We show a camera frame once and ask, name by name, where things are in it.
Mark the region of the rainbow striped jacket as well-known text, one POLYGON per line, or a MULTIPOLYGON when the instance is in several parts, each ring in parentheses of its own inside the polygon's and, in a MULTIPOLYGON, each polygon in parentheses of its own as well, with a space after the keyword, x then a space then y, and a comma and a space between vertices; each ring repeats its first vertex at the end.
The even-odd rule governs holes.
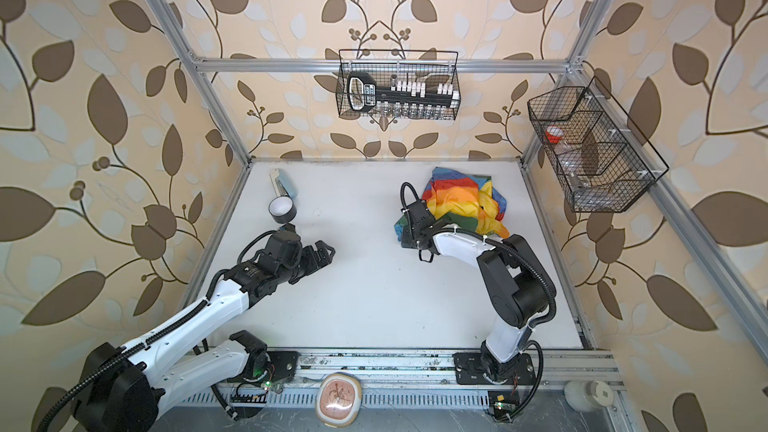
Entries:
MULTIPOLYGON (((437 219, 434 225, 456 225, 479 235, 510 236, 503 224, 507 200, 494 187, 487 175, 465 174, 455 169, 436 167, 422 193, 409 182, 401 185, 402 210, 405 206, 424 200, 437 219)), ((400 242, 405 219, 395 223, 394 230, 400 242)))

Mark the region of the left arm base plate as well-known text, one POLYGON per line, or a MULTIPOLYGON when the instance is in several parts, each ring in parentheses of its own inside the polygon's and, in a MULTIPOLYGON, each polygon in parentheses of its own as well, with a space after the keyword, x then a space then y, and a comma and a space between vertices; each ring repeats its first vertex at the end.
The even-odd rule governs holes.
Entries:
POLYGON ((296 374, 298 358, 297 351, 267 350, 251 354, 243 371, 225 382, 265 387, 275 382, 287 381, 296 374))

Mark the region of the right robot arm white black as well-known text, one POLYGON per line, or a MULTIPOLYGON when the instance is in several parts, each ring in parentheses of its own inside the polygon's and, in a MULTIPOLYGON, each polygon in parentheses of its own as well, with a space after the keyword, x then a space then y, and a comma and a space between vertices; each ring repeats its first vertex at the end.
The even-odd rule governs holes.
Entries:
POLYGON ((508 381, 533 344, 535 328, 556 316, 554 282, 522 236, 498 240, 437 219, 425 200, 416 197, 408 203, 407 192, 416 190, 405 182, 400 187, 405 219, 401 246, 416 250, 422 262, 445 256, 479 271, 496 313, 493 328, 480 348, 481 374, 491 383, 508 381))

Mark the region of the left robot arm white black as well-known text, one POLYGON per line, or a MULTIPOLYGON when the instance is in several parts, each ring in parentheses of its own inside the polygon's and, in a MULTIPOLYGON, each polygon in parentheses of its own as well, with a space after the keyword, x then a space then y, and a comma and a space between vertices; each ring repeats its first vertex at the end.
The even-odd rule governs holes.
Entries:
POLYGON ((214 274, 202 298, 155 329, 120 347, 104 343, 83 366, 80 381, 45 413, 37 428, 46 431, 69 408, 88 431, 147 431, 158 418, 189 396, 255 370, 275 371, 268 347, 242 330, 198 355, 220 326, 254 307, 283 283, 329 266, 335 249, 318 241, 303 245, 292 225, 260 234, 265 246, 247 245, 234 266, 214 274))

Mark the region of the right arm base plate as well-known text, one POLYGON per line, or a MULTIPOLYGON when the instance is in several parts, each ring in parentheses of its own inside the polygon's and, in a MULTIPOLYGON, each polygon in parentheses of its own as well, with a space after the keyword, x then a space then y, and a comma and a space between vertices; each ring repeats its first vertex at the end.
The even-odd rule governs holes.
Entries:
POLYGON ((536 369, 528 354, 502 363, 490 353, 457 352, 453 361, 459 385, 532 385, 536 379, 536 369))

